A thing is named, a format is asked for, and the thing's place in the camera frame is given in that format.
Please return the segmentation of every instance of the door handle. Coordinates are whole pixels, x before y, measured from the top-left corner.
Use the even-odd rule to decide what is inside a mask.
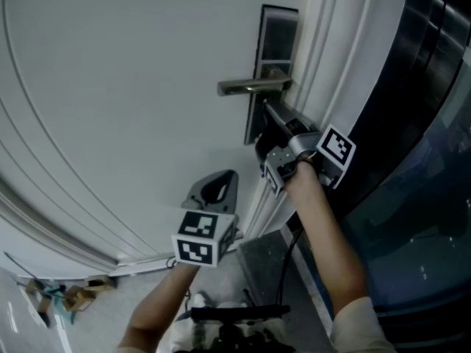
[[[292,79],[273,65],[262,65],[260,79],[237,79],[218,82],[218,94],[260,94],[281,92],[291,87]]]

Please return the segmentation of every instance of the floor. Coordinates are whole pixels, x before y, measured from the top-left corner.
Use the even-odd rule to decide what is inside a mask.
[[[77,313],[73,326],[66,324],[66,338],[61,340],[53,307],[49,308],[51,327],[38,326],[28,314],[26,302],[10,274],[0,268],[0,353],[112,352],[134,307],[165,275],[166,271],[159,271],[120,278],[116,290],[99,294],[85,312]],[[221,303],[242,300],[246,286],[235,254],[228,254],[218,268],[202,268],[191,291],[204,290],[215,303]],[[164,338],[162,352],[166,351],[165,341]]]

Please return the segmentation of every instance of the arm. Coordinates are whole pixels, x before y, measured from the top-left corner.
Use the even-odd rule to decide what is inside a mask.
[[[194,265],[176,265],[135,308],[118,347],[133,347],[154,353],[198,270],[199,267]]]
[[[368,296],[363,266],[341,232],[312,166],[298,163],[297,173],[285,189],[304,226],[337,315],[350,302]]]

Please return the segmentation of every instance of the fiducial marker cube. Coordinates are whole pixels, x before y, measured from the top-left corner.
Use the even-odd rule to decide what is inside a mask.
[[[175,259],[181,263],[217,267],[234,241],[236,215],[188,210],[172,235]]]

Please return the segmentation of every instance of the door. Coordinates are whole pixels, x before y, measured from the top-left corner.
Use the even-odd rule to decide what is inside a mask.
[[[166,213],[198,179],[258,183],[244,145],[262,4],[307,0],[4,0],[0,175],[53,224],[121,261],[171,252]]]

